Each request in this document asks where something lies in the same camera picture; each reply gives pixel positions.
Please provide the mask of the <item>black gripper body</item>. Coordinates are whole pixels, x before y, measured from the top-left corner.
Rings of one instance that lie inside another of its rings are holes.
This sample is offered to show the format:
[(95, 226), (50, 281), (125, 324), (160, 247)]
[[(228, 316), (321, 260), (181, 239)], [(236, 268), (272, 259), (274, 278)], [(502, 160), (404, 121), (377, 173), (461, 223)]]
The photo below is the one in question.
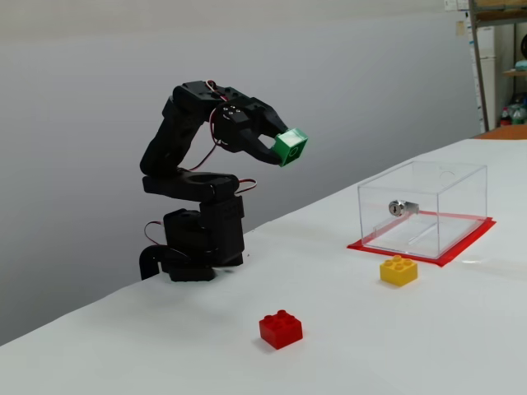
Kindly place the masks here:
[(237, 98), (220, 105), (214, 115), (214, 137), (229, 152), (265, 152), (259, 140), (258, 104), (254, 98)]

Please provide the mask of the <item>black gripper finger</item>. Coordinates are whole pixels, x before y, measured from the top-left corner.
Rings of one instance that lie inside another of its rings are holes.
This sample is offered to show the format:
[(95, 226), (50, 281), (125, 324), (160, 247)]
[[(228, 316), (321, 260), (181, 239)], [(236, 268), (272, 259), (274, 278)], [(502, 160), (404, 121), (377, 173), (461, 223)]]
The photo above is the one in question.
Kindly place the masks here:
[(268, 105), (224, 105), (220, 113), (220, 142), (226, 151), (243, 151), (263, 163), (279, 165), (282, 160), (271, 148), (264, 145), (261, 135), (275, 138), (282, 134), (282, 120)]
[(288, 126), (282, 121), (272, 106), (264, 102), (258, 103), (256, 113), (260, 134), (267, 137), (276, 137), (289, 130)]

